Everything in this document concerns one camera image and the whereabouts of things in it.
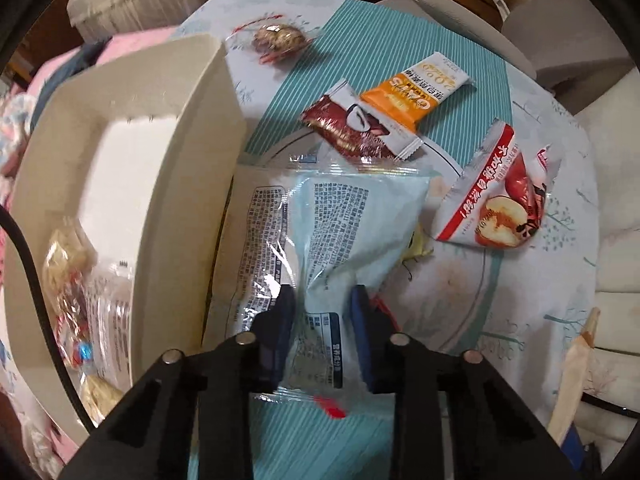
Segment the round table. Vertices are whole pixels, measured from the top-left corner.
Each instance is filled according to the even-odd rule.
[[[311,48],[278,67],[227,41],[226,60],[246,117],[246,161],[268,163],[300,141],[300,112],[341,77],[361,92],[442,52],[474,80],[420,124],[442,154],[450,186],[494,118],[518,136],[561,144],[564,158],[536,237],[510,251],[434,244],[392,271],[381,294],[402,329],[431,349],[479,349],[546,424],[561,363],[593,304],[598,197],[586,133],[544,89],[481,46],[415,16],[356,0],[209,0],[174,33],[226,40],[239,25],[282,14],[321,29]],[[437,206],[438,195],[432,199]],[[392,413],[329,420],[306,402],[251,403],[255,477],[388,478]],[[195,464],[191,475],[195,478]]]

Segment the teal striped table runner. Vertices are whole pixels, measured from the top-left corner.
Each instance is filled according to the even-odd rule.
[[[261,155],[300,128],[302,110],[341,77],[361,92],[439,51],[474,80],[422,120],[420,132],[464,166],[496,117],[511,123],[504,61],[467,38],[410,14],[345,1],[280,86],[246,151]]]

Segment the silver rivet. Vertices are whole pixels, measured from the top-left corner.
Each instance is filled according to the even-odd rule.
[[[180,359],[182,359],[182,352],[176,350],[175,348],[167,350],[164,354],[162,354],[162,361],[164,361],[165,364],[168,365],[177,363]]]
[[[462,354],[462,357],[467,363],[471,363],[473,365],[480,364],[482,359],[484,359],[478,350],[467,350]]]
[[[241,332],[236,336],[236,343],[239,345],[250,345],[255,342],[255,334],[253,332]]]
[[[389,341],[391,341],[391,344],[396,346],[407,346],[411,342],[409,336],[407,334],[403,334],[402,332],[396,332],[395,334],[392,334],[392,336],[389,338]]]

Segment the pink cloth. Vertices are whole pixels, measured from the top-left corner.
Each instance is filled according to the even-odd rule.
[[[118,34],[114,36],[107,48],[104,49],[96,64],[102,65],[116,59],[117,57],[130,54],[137,50],[142,50],[148,46],[153,46],[158,43],[162,43],[166,40],[175,30],[175,27],[155,28],[153,30],[142,30],[140,32],[129,32],[127,34]],[[47,79],[51,77],[62,64],[67,62],[73,54],[78,51],[77,48],[70,50],[60,56],[49,59],[43,66],[40,67],[38,73],[35,75],[27,94],[37,97],[46,83]]]

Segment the red tab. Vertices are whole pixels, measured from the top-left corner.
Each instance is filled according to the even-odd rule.
[[[502,161],[502,157],[506,155],[506,153],[501,153],[500,148],[503,146],[508,147],[511,139],[513,139],[513,135],[513,128],[511,128],[508,124],[505,124],[504,129],[502,130],[502,134],[500,135],[500,139],[498,139],[498,142],[496,142],[494,150],[489,154],[484,168],[482,168],[482,170],[478,174],[478,179],[469,190],[469,193],[460,204],[458,210],[451,217],[451,220],[449,220],[449,223],[447,223],[446,227],[438,235],[438,238],[436,238],[437,240],[449,240],[453,236],[453,233],[456,232],[456,229],[460,226],[460,223],[467,216],[469,216],[471,211],[475,208],[476,204],[478,203],[479,195],[487,189],[489,182],[491,182],[492,180],[492,178],[487,179],[487,177],[485,177],[486,172],[489,169],[493,170],[493,174],[496,173],[496,168],[492,168],[492,161],[495,157],[498,157],[500,161]]]

